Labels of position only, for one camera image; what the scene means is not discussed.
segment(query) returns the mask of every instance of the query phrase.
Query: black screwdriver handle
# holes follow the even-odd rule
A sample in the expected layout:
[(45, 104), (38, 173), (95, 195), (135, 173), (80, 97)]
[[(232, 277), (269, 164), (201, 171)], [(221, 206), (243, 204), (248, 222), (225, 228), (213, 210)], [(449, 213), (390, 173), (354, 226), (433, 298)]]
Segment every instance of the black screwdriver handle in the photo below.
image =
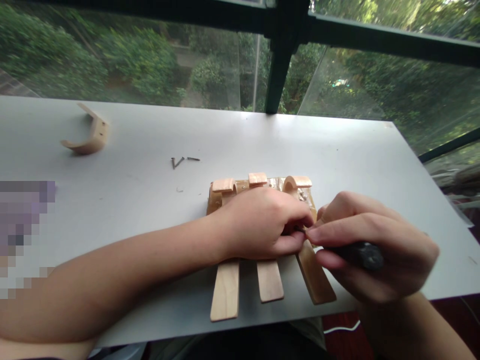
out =
[(384, 266), (384, 257), (379, 247), (367, 241), (358, 241), (339, 247), (325, 247), (325, 249), (365, 270), (377, 271)]

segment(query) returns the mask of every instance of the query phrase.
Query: red floor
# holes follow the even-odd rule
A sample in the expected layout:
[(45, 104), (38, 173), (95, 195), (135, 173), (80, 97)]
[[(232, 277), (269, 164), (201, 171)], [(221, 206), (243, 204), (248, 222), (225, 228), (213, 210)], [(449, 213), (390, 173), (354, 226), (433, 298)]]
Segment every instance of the red floor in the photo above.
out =
[[(480, 294), (463, 296), (480, 319)], [(480, 325), (459, 297), (432, 301), (433, 306), (455, 329), (477, 359), (480, 359)], [(359, 316), (355, 311), (323, 317), (325, 330), (335, 327), (352, 328)], [(374, 352), (362, 324), (355, 331), (335, 331), (325, 336), (328, 353), (338, 360), (373, 360)]]

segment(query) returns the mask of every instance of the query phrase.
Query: white table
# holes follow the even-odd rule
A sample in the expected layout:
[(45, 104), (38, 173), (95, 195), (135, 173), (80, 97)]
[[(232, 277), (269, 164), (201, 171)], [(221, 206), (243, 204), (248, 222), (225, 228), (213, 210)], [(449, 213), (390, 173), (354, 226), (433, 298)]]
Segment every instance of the white table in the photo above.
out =
[[(0, 180), (56, 182), (56, 201), (1, 287), (88, 251), (199, 218), (210, 182), (248, 173), (309, 176), (317, 207), (341, 190), (374, 197), (427, 232), (441, 255), (429, 299), (480, 292), (480, 246), (390, 122), (85, 102), (110, 123), (107, 146), (72, 156), (89, 123), (75, 101), (0, 97)], [(176, 170), (171, 158), (184, 161)], [(294, 256), (279, 260), (285, 299), (261, 304), (255, 263), (240, 266), (237, 319), (210, 322), (216, 268), (159, 287), (108, 330), (98, 346), (226, 330), (349, 311), (354, 301), (330, 275), (338, 300), (314, 306)]]

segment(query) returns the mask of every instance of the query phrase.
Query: wooden stick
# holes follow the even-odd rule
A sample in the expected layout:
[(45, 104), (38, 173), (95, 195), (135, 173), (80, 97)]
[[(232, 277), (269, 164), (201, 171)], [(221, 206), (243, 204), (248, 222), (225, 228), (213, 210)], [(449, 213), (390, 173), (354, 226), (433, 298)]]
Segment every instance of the wooden stick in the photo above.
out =
[[(307, 176), (288, 176), (283, 183), (282, 191), (300, 199), (298, 189), (311, 186), (312, 182)], [(317, 262), (314, 248), (308, 239), (303, 243), (296, 259), (313, 304), (318, 305), (337, 300), (332, 285), (325, 275), (323, 267)]]
[[(248, 174), (248, 187), (262, 187), (268, 183), (264, 172)], [(258, 274), (258, 289), (262, 303), (268, 303), (284, 298), (284, 286), (280, 277), (279, 264), (276, 259), (261, 260), (256, 262)]]
[[(221, 205), (226, 205), (236, 194), (233, 178), (216, 180), (211, 184), (212, 193), (221, 193)], [(213, 322), (234, 319), (239, 315), (240, 261), (227, 260), (218, 265), (216, 271), (210, 320)]]

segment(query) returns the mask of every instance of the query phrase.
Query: wooden frame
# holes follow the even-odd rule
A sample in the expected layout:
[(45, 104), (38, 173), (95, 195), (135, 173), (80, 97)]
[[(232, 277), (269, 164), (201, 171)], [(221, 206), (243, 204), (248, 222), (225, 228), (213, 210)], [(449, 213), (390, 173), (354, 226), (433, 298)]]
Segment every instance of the wooden frame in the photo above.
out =
[(109, 125), (81, 102), (78, 102), (77, 105), (92, 117), (90, 137), (87, 141), (84, 142), (73, 143), (68, 140), (62, 140), (60, 141), (60, 144), (79, 155), (89, 155), (96, 153), (102, 150), (105, 146), (105, 143), (107, 142), (107, 137), (109, 135)]
[[(248, 174), (248, 180), (235, 181), (233, 178), (225, 178), (212, 182), (206, 214), (209, 215), (218, 210), (242, 191), (263, 186), (283, 191), (300, 201), (306, 202), (310, 207), (314, 221), (316, 221), (317, 210), (310, 192), (312, 182), (308, 177), (267, 178), (263, 172)], [(315, 252), (310, 241), (305, 240), (302, 250), (296, 257), (312, 302), (318, 305), (335, 301), (337, 299), (335, 292), (323, 268), (315, 258)], [(239, 268), (239, 259), (231, 259), (218, 265), (210, 310), (210, 320), (212, 322), (238, 317)], [(282, 279), (276, 259), (257, 261), (257, 274), (262, 303), (284, 298)]]

